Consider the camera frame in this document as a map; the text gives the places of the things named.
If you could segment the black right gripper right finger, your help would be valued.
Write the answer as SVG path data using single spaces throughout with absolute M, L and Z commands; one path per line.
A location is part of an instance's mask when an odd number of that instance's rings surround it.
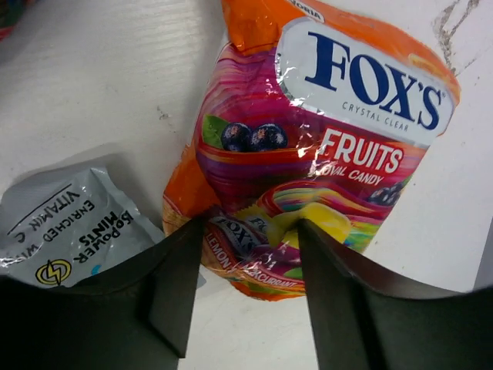
M 374 263 L 323 232 L 297 224 L 305 291 L 320 369 L 389 369 L 368 294 L 418 301 L 451 298 L 434 287 Z

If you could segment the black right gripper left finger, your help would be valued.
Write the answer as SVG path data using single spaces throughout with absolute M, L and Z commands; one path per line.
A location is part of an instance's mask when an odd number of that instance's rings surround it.
M 78 283 L 77 294 L 109 295 L 138 288 L 138 317 L 178 358 L 186 357 L 199 280 L 202 217 L 194 217 L 155 246 Z

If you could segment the orange Fox's fruits candy bag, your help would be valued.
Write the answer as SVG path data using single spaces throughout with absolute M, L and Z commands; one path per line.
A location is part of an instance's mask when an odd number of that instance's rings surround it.
M 252 298 L 305 293 L 297 222 L 364 251 L 460 101 L 454 73 L 386 22 L 319 1 L 225 1 L 227 39 L 163 192 L 166 235 Z

